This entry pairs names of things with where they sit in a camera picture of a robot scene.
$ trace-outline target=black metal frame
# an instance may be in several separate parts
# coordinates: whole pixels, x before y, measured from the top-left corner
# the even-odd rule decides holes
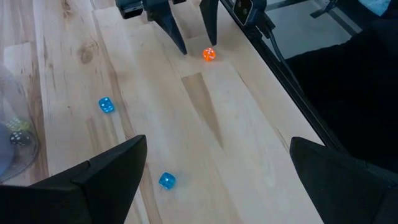
[[[337,137],[332,133],[330,128],[326,125],[326,122],[320,118],[320,115],[311,105],[309,100],[299,90],[299,86],[293,82],[291,78],[289,78],[286,68],[280,64],[265,42],[257,35],[251,35],[251,30],[239,23],[237,18],[233,15],[233,3],[230,0],[220,1],[234,19],[235,23],[242,30],[244,35],[248,38],[253,47],[257,50],[261,58],[269,66],[278,81],[285,88],[286,92],[293,99],[294,103],[306,117],[315,132],[319,135],[325,146],[343,153],[348,153],[343,145],[341,145]]]

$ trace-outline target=wooden surface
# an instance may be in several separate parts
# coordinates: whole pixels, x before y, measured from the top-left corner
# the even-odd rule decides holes
[[[322,143],[225,8],[217,58],[198,1],[172,6],[182,55],[146,17],[112,0],[2,0],[0,48],[20,76],[40,154],[4,184],[29,185],[137,134],[147,164],[126,223],[321,223],[289,157],[292,136]],[[117,109],[104,114],[98,100]],[[158,179],[173,173],[177,186]]]

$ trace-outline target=wood grain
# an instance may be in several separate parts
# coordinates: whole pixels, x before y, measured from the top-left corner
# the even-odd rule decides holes
[[[30,168],[38,176],[145,134],[147,163],[126,223],[322,222],[287,153],[292,136],[321,141],[222,5],[217,58],[206,63],[198,1],[172,5],[188,55],[145,14],[122,19],[112,1],[31,2],[34,24],[16,32],[28,42],[0,42],[12,45],[4,56],[14,73],[35,77],[28,95],[42,100],[32,107],[40,114],[42,105],[35,122],[48,162]],[[9,5],[0,4],[16,10]],[[99,110],[104,96],[115,113]],[[158,184],[164,172],[175,189]],[[16,178],[25,175],[25,184],[40,179]]]

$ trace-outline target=black fabric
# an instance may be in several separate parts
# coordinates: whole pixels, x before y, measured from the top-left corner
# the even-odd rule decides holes
[[[287,60],[306,96],[351,155],[398,172],[398,20]]]
[[[397,174],[297,137],[290,156],[325,224],[398,223]]]

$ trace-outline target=dark cloth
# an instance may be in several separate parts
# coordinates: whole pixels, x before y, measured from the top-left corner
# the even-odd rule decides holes
[[[398,172],[398,19],[287,63],[352,156]]]

